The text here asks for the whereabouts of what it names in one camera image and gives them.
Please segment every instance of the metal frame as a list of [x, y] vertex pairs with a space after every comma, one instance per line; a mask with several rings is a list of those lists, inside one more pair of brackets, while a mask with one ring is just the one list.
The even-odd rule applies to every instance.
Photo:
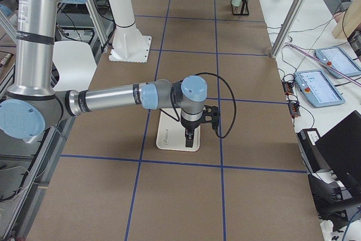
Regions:
[[293, 25], [293, 22], [295, 21], [303, 3], [305, 0], [293, 0], [293, 3], [291, 5], [291, 8], [288, 11], [288, 14], [283, 22], [283, 25], [281, 27], [281, 30], [276, 38], [276, 41], [273, 45], [272, 51], [270, 52], [271, 58], [276, 58], [277, 54], [281, 50], [284, 41], [287, 38], [287, 35]]

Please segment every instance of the black wire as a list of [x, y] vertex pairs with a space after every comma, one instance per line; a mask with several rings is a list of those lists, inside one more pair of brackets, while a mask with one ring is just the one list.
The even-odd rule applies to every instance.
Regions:
[[305, 107], [303, 107], [303, 106], [301, 106], [301, 105], [300, 105], [300, 107], [302, 107], [304, 110], [306, 110], [306, 111], [311, 115], [311, 117], [312, 117], [312, 125], [311, 125], [310, 128], [313, 128], [314, 125], [315, 125], [315, 116], [314, 116], [314, 115], [311, 113], [311, 111], [309, 111], [307, 108], [305, 108]]
[[170, 89], [170, 103], [171, 103], [171, 107], [173, 108], [173, 110], [174, 110], [177, 118], [173, 117], [171, 114], [168, 114], [168, 113], [165, 112], [163, 109], [160, 109], [160, 111], [163, 112], [164, 114], [166, 114], [168, 117], [170, 117], [170, 118], [172, 118], [173, 120], [175, 120], [176, 122], [180, 122], [180, 121], [181, 121], [181, 118], [179, 117], [178, 111], [175, 109], [173, 93], [174, 93], [174, 89], [173, 89], [173, 87], [171, 87], [171, 89]]
[[70, 18], [69, 15], [67, 15], [66, 12], [61, 11], [61, 13], [64, 14], [67, 18], [69, 18], [69, 20], [72, 22], [72, 24], [73, 24], [73, 26], [74, 26], [74, 30], [76, 31], [76, 33], [78, 33], [79, 39], [80, 39], [80, 41], [82, 42], [83, 40], [81, 39], [80, 33], [79, 33], [79, 31], [77, 30], [77, 27], [75, 26], [74, 21]]
[[231, 89], [231, 86], [228, 84], [228, 82], [221, 76], [215, 74], [215, 73], [209, 73], [209, 72], [202, 72], [202, 73], [197, 73], [195, 74], [195, 76], [201, 76], [201, 75], [210, 75], [210, 76], [215, 76], [216, 78], [220, 79], [223, 81], [223, 83], [227, 86], [227, 88], [229, 89], [231, 96], [232, 96], [232, 101], [233, 101], [233, 108], [234, 108], [234, 113], [233, 113], [233, 119], [232, 119], [232, 123], [228, 129], [228, 131], [224, 134], [224, 135], [219, 135], [218, 131], [215, 131], [215, 134], [217, 135], [218, 138], [226, 138], [230, 131], [232, 130], [235, 122], [236, 122], [236, 115], [237, 115], [237, 104], [236, 104], [236, 98], [235, 95], [233, 94], [233, 91]]

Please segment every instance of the brown cardboard surface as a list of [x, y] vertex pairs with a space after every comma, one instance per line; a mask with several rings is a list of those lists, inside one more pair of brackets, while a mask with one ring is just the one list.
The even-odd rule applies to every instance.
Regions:
[[[219, 75], [230, 84], [236, 99], [285, 102], [274, 59], [268, 56], [220, 55], [218, 66]], [[220, 88], [221, 98], [231, 98], [222, 82]]]
[[128, 240], [223, 240], [221, 170], [142, 164]]
[[[207, 100], [209, 106], [218, 104], [215, 100]], [[147, 139], [144, 146], [143, 159], [171, 161], [179, 163], [220, 164], [219, 139], [215, 136], [211, 125], [201, 126], [200, 148], [196, 152], [160, 150], [156, 146], [159, 125], [159, 111], [152, 111], [149, 119]]]
[[227, 240], [323, 240], [307, 174], [224, 169]]
[[[233, 118], [233, 104], [221, 102], [222, 133]], [[223, 162], [229, 166], [305, 170], [288, 107], [237, 102], [237, 119], [223, 140]]]
[[27, 240], [123, 239], [137, 167], [62, 157]]
[[268, 54], [271, 49], [265, 23], [217, 21], [218, 52]]
[[0, 40], [0, 45], [2, 46], [15, 46], [16, 43], [10, 38], [8, 34], [5, 34], [3, 38]]
[[213, 20], [167, 20], [163, 49], [197, 52], [215, 52]]
[[131, 0], [134, 15], [163, 16], [167, 15], [169, 0]]
[[214, 19], [214, 0], [171, 0], [169, 16]]
[[135, 22], [142, 35], [152, 36], [151, 49], [160, 49], [165, 18], [136, 16]]
[[265, 21], [259, 0], [248, 1], [249, 15], [233, 15], [231, 0], [215, 0], [215, 6], [218, 20]]

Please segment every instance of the black band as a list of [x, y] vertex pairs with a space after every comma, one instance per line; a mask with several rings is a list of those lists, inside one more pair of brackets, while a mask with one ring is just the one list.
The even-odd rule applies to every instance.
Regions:
[[128, 25], [128, 26], [126, 26], [126, 27], [122, 27], [121, 25], [117, 25], [117, 24], [116, 24], [116, 26], [117, 26], [117, 27], [120, 27], [120, 28], [130, 28], [130, 27], [132, 27], [133, 25], [135, 25], [135, 21], [134, 21], [134, 23], [132, 23], [132, 25]]
[[14, 98], [17, 100], [24, 100], [24, 101], [49, 101], [55, 99], [55, 95], [49, 96], [29, 96], [29, 95], [20, 95], [15, 93], [6, 92], [6, 95], [10, 98]]
[[69, 96], [70, 96], [70, 92], [71, 90], [68, 90], [65, 94], [65, 108], [67, 109], [68, 111], [68, 114], [70, 116], [73, 116], [75, 117], [76, 115], [72, 112], [72, 110], [70, 109], [70, 100], [69, 100]]
[[58, 101], [60, 109], [61, 109], [61, 115], [60, 118], [58, 120], [58, 122], [61, 120], [61, 118], [64, 116], [64, 107], [63, 107], [63, 103], [60, 101], [59, 97], [55, 96], [55, 100]]
[[55, 38], [49, 36], [43, 36], [35, 33], [29, 33], [24, 31], [17, 31], [16, 38], [18, 40], [28, 41], [28, 42], [36, 42], [42, 43], [44, 45], [54, 45]]
[[86, 95], [87, 91], [88, 90], [83, 90], [78, 95], [78, 104], [79, 104], [79, 108], [82, 112], [91, 112], [91, 110], [89, 109], [89, 107], [86, 104], [85, 95]]
[[140, 100], [139, 83], [133, 84], [133, 97], [135, 104], [142, 103], [142, 101]]

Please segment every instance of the cable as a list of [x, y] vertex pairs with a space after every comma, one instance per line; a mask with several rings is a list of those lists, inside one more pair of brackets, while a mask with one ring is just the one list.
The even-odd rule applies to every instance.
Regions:
[[314, 116], [314, 115], [311, 113], [311, 111], [309, 111], [307, 108], [305, 108], [305, 107], [303, 107], [303, 106], [301, 106], [301, 105], [300, 105], [300, 107], [302, 107], [304, 110], [306, 110], [306, 111], [311, 115], [311, 117], [312, 117], [312, 125], [311, 125], [310, 128], [313, 128], [314, 125], [315, 125], [315, 116]]
[[226, 138], [226, 137], [229, 135], [230, 131], [232, 130], [232, 128], [233, 128], [233, 126], [234, 126], [234, 124], [235, 124], [235, 122], [236, 122], [236, 115], [237, 115], [236, 98], [235, 98], [235, 96], [234, 96], [234, 94], [233, 94], [233, 91], [232, 91], [232, 89], [231, 89], [231, 86], [228, 84], [228, 82], [227, 82], [223, 77], [221, 77], [221, 76], [219, 76], [219, 75], [217, 75], [217, 74], [215, 74], [215, 73], [209, 73], [209, 72], [202, 72], [202, 73], [197, 73], [197, 74], [195, 74], [195, 76], [201, 76], [201, 75], [210, 75], [210, 76], [215, 76], [215, 77], [217, 77], [218, 79], [220, 79], [220, 80], [223, 81], [223, 83], [227, 86], [228, 90], [229, 90], [230, 93], [231, 93], [232, 101], [233, 101], [233, 108], [234, 108], [232, 123], [231, 123], [228, 131], [227, 131], [224, 135], [219, 135], [219, 134], [218, 134], [218, 131], [215, 131], [215, 134], [217, 135], [218, 138]]
[[343, 237], [342, 237], [342, 241], [345, 241], [345, 237], [346, 237], [347, 231], [349, 230], [349, 227], [350, 227], [351, 223], [353, 222], [353, 219], [355, 218], [355, 216], [356, 216], [358, 213], [361, 213], [361, 207], [358, 207], [358, 211], [354, 213], [354, 215], [353, 215], [352, 218], [350, 219], [349, 223], [347, 224], [346, 230], [345, 230], [344, 235], [343, 235]]
[[82, 42], [83, 40], [81, 39], [80, 33], [79, 33], [79, 31], [77, 30], [77, 27], [75, 26], [74, 21], [70, 18], [69, 15], [67, 15], [66, 12], [61, 11], [61, 13], [63, 13], [63, 14], [64, 14], [67, 18], [69, 18], [69, 20], [72, 22], [72, 24], [73, 24], [73, 26], [74, 26], [74, 30], [76, 31], [76, 33], [78, 33], [79, 39], [80, 39], [80, 41]]
[[167, 112], [165, 112], [163, 109], [160, 109], [161, 112], [163, 112], [164, 114], [166, 114], [168, 117], [172, 118], [173, 120], [175, 120], [176, 122], [180, 122], [181, 118], [179, 117], [178, 111], [175, 109], [175, 105], [174, 105], [174, 89], [173, 87], [171, 87], [170, 89], [170, 103], [171, 103], [171, 107], [173, 108], [177, 118], [173, 117], [171, 114], [168, 114]]
[[[29, 171], [27, 168], [23, 167], [23, 166], [13, 166], [12, 168], [0, 169], [0, 172], [4, 172], [4, 171], [6, 171], [6, 170], [11, 170], [11, 169], [17, 169], [17, 168], [24, 169], [28, 175], [30, 175], [31, 177], [33, 177], [32, 174], [30, 173], [30, 171]], [[27, 186], [25, 186], [25, 187], [21, 187], [21, 186], [20, 186], [18, 189], [16, 189], [16, 190], [14, 191], [14, 194], [11, 195], [10, 197], [5, 198], [5, 199], [0, 199], [0, 204], [8, 204], [8, 203], [11, 203], [11, 202], [14, 201], [15, 199], [17, 199], [22, 193], [26, 192], [26, 190], [27, 190], [30, 186], [31, 186], [31, 182], [29, 182], [29, 183], [27, 184]]]

